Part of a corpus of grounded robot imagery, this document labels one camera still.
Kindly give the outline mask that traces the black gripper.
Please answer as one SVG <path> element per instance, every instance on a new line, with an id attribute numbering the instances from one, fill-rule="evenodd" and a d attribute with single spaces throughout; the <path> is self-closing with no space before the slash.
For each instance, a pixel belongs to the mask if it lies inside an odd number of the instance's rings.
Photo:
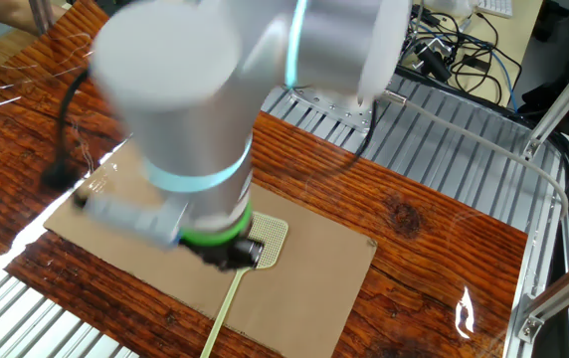
<path id="1" fill-rule="evenodd" d="M 220 271 L 253 269 L 265 245 L 246 237 L 236 237 L 218 246 L 193 246 L 193 253 Z"/>

